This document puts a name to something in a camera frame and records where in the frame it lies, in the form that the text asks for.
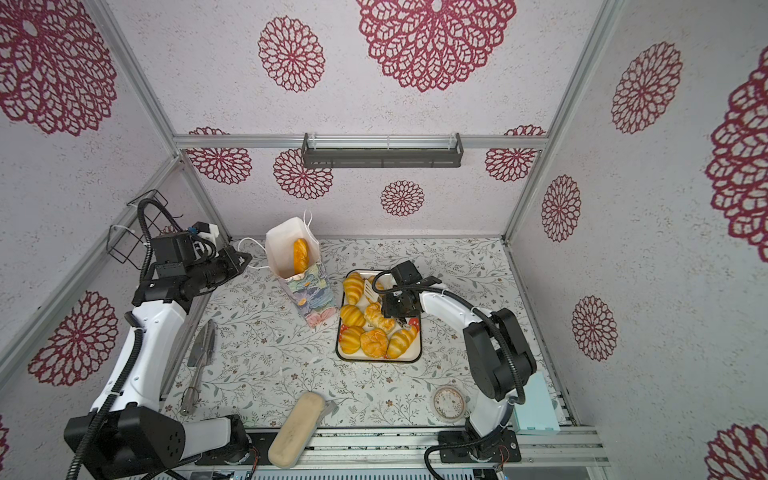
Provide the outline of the white metal serving tongs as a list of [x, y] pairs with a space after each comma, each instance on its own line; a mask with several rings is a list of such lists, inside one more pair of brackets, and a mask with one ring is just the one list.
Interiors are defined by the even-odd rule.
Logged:
[[388, 290], [392, 287], [392, 278], [389, 274], [382, 275], [375, 278], [369, 276], [365, 279], [364, 283], [364, 296], [370, 304], [381, 303], [381, 291]]

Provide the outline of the long twisted orange bread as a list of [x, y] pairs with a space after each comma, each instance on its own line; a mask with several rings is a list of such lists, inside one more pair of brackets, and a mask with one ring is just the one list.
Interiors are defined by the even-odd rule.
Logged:
[[293, 244], [293, 268], [294, 274], [298, 275], [305, 272], [310, 264], [310, 251], [307, 241], [299, 238]]

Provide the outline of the floral paper gift bag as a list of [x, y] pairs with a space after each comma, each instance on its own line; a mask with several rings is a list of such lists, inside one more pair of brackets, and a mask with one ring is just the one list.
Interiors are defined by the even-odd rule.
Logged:
[[244, 237], [237, 248], [250, 242], [266, 254], [266, 264], [251, 269], [268, 269], [299, 315], [314, 329], [338, 310], [320, 243], [311, 231], [312, 220], [313, 214], [305, 210], [301, 217], [292, 217], [269, 230], [264, 241]]

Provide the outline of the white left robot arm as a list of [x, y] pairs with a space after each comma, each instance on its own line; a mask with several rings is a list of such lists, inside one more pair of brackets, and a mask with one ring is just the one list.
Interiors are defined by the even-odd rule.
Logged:
[[189, 248], [149, 248], [112, 374], [89, 413], [65, 427], [74, 453], [67, 478], [86, 470], [95, 479], [151, 479], [204, 458], [237, 464], [249, 456], [251, 440], [238, 415], [182, 423], [162, 413], [160, 396], [193, 299], [241, 275], [251, 260], [231, 245], [201, 258]]

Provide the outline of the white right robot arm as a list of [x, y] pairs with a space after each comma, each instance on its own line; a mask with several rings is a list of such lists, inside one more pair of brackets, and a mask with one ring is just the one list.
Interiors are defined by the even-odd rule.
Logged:
[[514, 408], [526, 403], [525, 385], [537, 366], [515, 315], [508, 309], [484, 311], [459, 295], [436, 286], [404, 285], [378, 290], [386, 317], [433, 316], [464, 338], [469, 370], [480, 396], [461, 434], [446, 432], [425, 450], [431, 455], [456, 452], [485, 460], [504, 443]]

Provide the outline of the flaky pastry middle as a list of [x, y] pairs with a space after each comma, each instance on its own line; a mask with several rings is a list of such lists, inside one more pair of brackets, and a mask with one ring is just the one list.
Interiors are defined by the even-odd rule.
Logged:
[[364, 317], [368, 325], [383, 330], [387, 334], [391, 333], [396, 326], [393, 318], [383, 314], [381, 304], [369, 304], [364, 310]]

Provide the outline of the white strawberry serving tray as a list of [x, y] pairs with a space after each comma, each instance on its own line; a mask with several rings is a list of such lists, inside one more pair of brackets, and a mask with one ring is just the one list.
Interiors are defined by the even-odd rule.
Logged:
[[384, 315], [382, 290], [395, 286], [390, 274], [353, 270], [343, 280], [337, 356], [351, 362], [411, 364], [422, 356], [418, 317]]

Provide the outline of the round tape roll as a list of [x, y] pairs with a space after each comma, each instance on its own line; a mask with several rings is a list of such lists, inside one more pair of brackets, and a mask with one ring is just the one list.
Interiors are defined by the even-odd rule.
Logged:
[[438, 387], [432, 395], [431, 405], [434, 415], [444, 423], [462, 422], [467, 415], [467, 402], [463, 393], [451, 385]]

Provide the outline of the mint green box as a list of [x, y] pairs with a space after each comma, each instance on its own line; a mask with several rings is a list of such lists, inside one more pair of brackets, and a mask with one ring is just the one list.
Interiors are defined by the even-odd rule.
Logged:
[[544, 376], [540, 372], [532, 375], [524, 392], [525, 403], [513, 410], [513, 430], [518, 435], [557, 435], [560, 425]]

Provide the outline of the beige long baguette loaf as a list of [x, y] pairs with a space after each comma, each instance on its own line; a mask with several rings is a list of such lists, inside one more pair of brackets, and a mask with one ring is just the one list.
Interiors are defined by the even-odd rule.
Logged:
[[320, 394], [304, 393], [270, 445], [269, 462], [282, 469], [294, 467], [326, 415], [327, 407], [326, 400]]

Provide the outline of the black wall shelf rack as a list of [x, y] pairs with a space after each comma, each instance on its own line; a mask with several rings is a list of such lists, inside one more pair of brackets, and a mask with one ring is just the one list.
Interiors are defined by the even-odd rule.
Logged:
[[436, 140], [392, 136], [322, 140], [307, 133], [300, 158], [307, 169], [444, 169], [459, 168], [464, 152], [458, 134]]

